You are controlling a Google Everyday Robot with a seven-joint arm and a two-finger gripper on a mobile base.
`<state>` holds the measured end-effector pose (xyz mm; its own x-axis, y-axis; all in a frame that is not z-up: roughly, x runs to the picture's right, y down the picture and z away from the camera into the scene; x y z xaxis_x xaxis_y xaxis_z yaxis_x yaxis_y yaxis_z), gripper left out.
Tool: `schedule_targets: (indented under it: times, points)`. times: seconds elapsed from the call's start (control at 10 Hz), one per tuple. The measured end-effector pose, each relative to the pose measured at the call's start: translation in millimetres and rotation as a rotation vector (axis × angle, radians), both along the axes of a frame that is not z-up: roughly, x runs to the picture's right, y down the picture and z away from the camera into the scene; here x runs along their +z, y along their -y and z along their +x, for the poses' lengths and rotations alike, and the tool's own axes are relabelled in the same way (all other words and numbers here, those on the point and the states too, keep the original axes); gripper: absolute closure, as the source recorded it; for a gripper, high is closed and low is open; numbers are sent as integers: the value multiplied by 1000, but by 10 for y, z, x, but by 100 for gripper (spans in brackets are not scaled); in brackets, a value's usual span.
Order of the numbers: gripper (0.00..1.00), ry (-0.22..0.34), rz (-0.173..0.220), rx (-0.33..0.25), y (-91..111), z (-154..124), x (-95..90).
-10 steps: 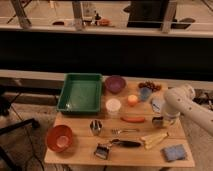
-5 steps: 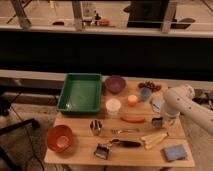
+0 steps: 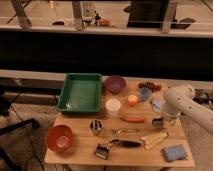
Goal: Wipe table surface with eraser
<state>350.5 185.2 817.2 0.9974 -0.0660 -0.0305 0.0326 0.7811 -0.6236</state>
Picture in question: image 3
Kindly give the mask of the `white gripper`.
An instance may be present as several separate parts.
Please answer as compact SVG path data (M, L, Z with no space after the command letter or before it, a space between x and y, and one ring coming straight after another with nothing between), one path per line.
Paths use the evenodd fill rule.
M170 114L169 112L167 112L166 110L164 110L162 112L162 116L163 116L163 118L154 118L152 120L152 125L155 128L160 128L160 127L163 127L164 125L166 127L172 127L172 126L174 126L176 124L176 121L180 117L180 113L177 112L175 114Z

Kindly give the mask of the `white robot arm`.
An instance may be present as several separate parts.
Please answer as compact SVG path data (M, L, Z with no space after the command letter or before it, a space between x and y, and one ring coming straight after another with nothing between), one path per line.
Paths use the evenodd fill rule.
M183 113L213 135L213 110L195 102L195 89L190 84L168 88L163 98L161 115L152 120L155 127L173 126Z

